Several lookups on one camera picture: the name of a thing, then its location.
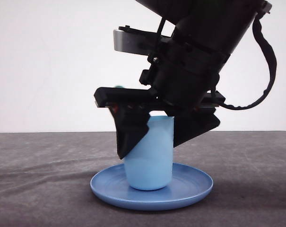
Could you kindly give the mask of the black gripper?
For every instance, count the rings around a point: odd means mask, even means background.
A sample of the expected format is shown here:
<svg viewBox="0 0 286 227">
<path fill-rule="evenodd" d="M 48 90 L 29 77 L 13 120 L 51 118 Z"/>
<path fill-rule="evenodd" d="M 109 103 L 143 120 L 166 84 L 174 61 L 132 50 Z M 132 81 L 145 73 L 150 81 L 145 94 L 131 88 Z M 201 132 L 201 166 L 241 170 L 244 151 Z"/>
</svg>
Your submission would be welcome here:
<svg viewBox="0 0 286 227">
<path fill-rule="evenodd" d="M 202 102 L 225 101 L 216 91 L 218 73 L 225 64 L 225 44 L 217 39 L 172 38 L 174 45 L 161 47 L 148 56 L 151 66 L 139 81 L 148 90 L 99 87 L 95 93 L 100 108 L 115 105 L 155 105 L 157 108 L 192 109 Z M 116 127 L 117 154 L 126 157 L 147 134 L 150 114 L 127 108 L 111 108 Z M 220 125 L 214 113 L 194 112 L 174 117 L 173 147 L 177 147 Z"/>
</svg>

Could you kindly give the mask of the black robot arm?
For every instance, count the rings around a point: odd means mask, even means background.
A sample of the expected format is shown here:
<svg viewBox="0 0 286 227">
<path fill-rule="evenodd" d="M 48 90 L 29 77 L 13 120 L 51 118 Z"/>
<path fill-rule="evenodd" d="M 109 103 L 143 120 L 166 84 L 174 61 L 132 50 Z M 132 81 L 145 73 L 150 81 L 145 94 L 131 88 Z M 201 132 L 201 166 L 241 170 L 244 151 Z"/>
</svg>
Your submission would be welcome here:
<svg viewBox="0 0 286 227">
<path fill-rule="evenodd" d="M 269 67 L 269 84 L 248 108 L 271 91 L 277 60 L 262 34 L 260 20 L 269 13 L 265 0 L 143 0 L 161 17 L 156 32 L 121 26 L 113 32 L 114 49 L 147 56 L 150 68 L 139 81 L 149 89 L 100 87 L 94 97 L 115 121 L 117 154 L 124 158 L 147 134 L 151 111 L 174 117 L 173 144 L 178 146 L 216 128 L 216 107 L 228 105 L 216 90 L 219 73 L 249 27 Z"/>
</svg>

